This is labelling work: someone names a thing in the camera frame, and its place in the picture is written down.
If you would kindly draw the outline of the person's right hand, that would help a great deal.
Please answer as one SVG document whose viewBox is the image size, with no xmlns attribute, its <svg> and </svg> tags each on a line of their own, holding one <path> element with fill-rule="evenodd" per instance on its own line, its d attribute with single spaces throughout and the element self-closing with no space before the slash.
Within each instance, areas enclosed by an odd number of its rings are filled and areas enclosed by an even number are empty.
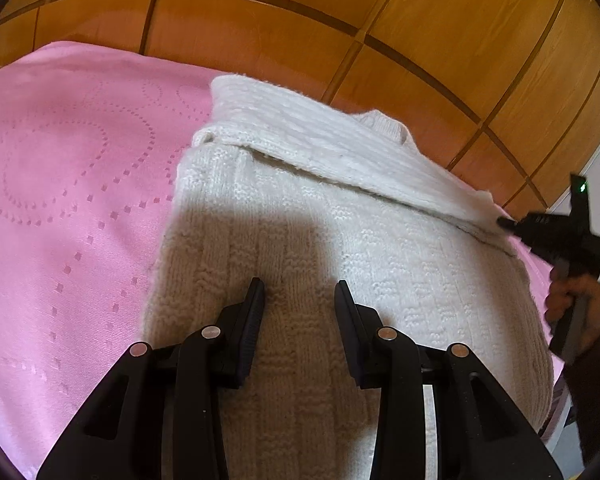
<svg viewBox="0 0 600 480">
<path fill-rule="evenodd" d="M 588 297 L 588 310 L 577 351 L 577 356 L 580 356 L 600 336 L 600 282 L 588 274 L 561 278 L 557 269 L 551 270 L 550 288 L 545 298 L 545 321 L 557 323 L 571 307 L 574 296 Z"/>
</svg>

